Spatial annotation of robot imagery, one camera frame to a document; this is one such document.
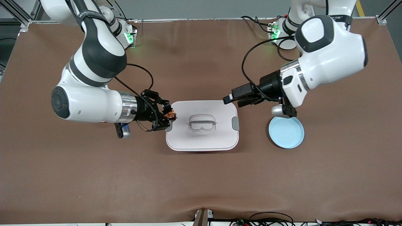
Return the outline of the white lidded storage box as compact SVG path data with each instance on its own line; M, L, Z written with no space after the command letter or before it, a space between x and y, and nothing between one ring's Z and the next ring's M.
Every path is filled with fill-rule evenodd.
M222 100L172 103L176 120L166 129L166 143L175 151L226 151L239 142L239 118L234 104Z

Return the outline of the light blue round plate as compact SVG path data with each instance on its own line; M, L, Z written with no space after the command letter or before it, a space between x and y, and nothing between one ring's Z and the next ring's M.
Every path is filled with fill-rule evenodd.
M296 148L305 137L304 127L295 117L273 117L268 126L268 133L271 140L284 149Z

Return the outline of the brown table mat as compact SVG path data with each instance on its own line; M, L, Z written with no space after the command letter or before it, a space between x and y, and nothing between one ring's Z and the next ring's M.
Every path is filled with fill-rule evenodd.
M0 224L188 221L275 211L295 221L402 220L402 63L388 28L355 19L368 64L309 92L303 143L275 146L275 104L238 109L240 139L218 153L171 150L165 132L56 116L51 92L83 32L32 24L0 83Z

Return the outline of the aluminium table edge rail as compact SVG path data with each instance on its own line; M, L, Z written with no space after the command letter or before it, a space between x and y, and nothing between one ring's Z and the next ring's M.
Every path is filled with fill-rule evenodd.
M159 23L159 22L174 22L174 21L189 21L189 20L242 20L247 18L213 18L213 19L128 19L127 21L133 23ZM259 18L259 20L277 20L279 18ZM353 17L353 19L376 19L376 17ZM29 20L29 24L59 24L53 20Z

